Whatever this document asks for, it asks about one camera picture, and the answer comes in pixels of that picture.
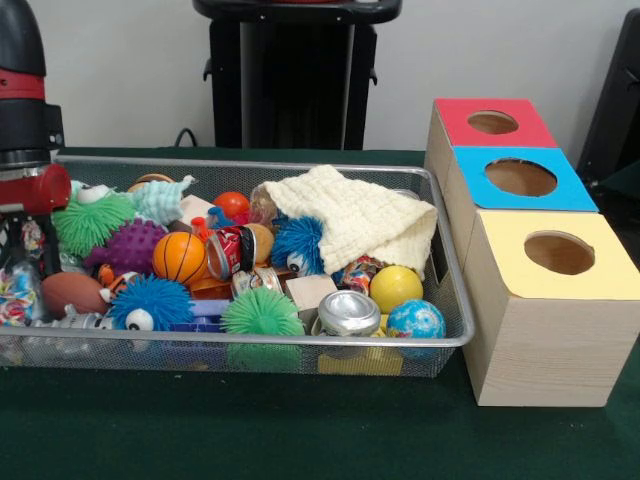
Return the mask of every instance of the orange basketball ball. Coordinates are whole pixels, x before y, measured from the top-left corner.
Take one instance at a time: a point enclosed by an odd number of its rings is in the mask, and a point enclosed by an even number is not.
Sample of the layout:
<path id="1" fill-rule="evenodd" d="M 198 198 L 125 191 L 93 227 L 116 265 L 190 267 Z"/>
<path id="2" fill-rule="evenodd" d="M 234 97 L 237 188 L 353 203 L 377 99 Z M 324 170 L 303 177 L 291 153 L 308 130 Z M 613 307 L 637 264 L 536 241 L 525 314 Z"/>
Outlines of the orange basketball ball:
<path id="1" fill-rule="evenodd" d="M 160 239 L 153 251 L 153 270 L 161 278 L 190 285 L 207 269 L 204 243 L 187 232 L 174 232 Z"/>
<path id="2" fill-rule="evenodd" d="M 216 207 L 222 208 L 225 216 L 235 217 L 249 210 L 249 199 L 238 192 L 226 192 L 216 197 L 213 201 Z"/>

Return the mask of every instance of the circular hole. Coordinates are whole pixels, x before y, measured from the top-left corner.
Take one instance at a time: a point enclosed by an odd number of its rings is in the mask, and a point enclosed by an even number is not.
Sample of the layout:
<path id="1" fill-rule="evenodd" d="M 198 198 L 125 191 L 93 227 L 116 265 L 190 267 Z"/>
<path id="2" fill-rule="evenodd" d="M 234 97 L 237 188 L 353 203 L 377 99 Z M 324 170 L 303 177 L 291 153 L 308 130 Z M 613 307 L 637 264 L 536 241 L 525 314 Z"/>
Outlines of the circular hole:
<path id="1" fill-rule="evenodd" d="M 471 115 L 467 122 L 473 128 L 489 135 L 504 135 L 518 129 L 518 122 L 506 113 L 486 110 Z"/>
<path id="2" fill-rule="evenodd" d="M 553 192 L 558 179 L 546 168 L 519 158 L 502 158 L 484 169 L 489 181 L 503 192 L 542 197 Z"/>
<path id="3" fill-rule="evenodd" d="M 578 275 L 595 263 L 593 248 L 564 232 L 534 233 L 524 242 L 524 251 L 541 267 L 563 275 Z"/>

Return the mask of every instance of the red can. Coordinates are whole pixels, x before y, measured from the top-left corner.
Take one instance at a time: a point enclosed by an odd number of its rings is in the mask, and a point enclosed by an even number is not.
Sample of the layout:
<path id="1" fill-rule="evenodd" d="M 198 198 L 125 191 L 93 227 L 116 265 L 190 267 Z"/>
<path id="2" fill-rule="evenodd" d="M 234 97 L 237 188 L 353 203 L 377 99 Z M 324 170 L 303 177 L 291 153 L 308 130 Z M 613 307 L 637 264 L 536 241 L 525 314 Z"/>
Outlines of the red can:
<path id="1" fill-rule="evenodd" d="M 226 281 L 239 270 L 252 270 L 255 265 L 255 237 L 246 227 L 224 227 L 207 240 L 209 271 Z"/>

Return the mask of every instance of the black cable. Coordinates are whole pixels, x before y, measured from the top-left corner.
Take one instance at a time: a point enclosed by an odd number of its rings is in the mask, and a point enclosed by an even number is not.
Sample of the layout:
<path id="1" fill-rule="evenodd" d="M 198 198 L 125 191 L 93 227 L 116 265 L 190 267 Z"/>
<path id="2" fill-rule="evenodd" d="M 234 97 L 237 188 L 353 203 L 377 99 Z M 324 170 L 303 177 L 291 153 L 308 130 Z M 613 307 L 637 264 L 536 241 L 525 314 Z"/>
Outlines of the black cable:
<path id="1" fill-rule="evenodd" d="M 180 133 L 178 134 L 178 138 L 176 138 L 176 141 L 173 144 L 173 146 L 174 147 L 180 146 L 180 142 L 182 142 L 182 137 L 184 137 L 185 133 L 189 135 L 189 138 L 191 139 L 191 143 L 193 144 L 193 146 L 197 147 L 198 141 L 196 140 L 196 136 L 193 134 L 190 128 L 183 128 L 182 130 L 180 130 Z"/>

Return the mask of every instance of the blue globe ball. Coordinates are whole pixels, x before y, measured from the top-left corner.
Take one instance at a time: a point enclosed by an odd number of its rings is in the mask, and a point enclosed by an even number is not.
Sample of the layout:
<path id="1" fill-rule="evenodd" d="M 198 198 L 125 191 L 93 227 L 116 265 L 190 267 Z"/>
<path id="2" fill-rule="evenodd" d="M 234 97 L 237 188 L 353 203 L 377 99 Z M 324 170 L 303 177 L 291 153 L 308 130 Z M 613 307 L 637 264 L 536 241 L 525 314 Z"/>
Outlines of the blue globe ball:
<path id="1" fill-rule="evenodd" d="M 424 300 L 409 300 L 393 309 L 387 321 L 387 336 L 396 338 L 444 338 L 447 334 L 442 313 Z M 412 359 L 433 358 L 432 348 L 403 348 Z"/>

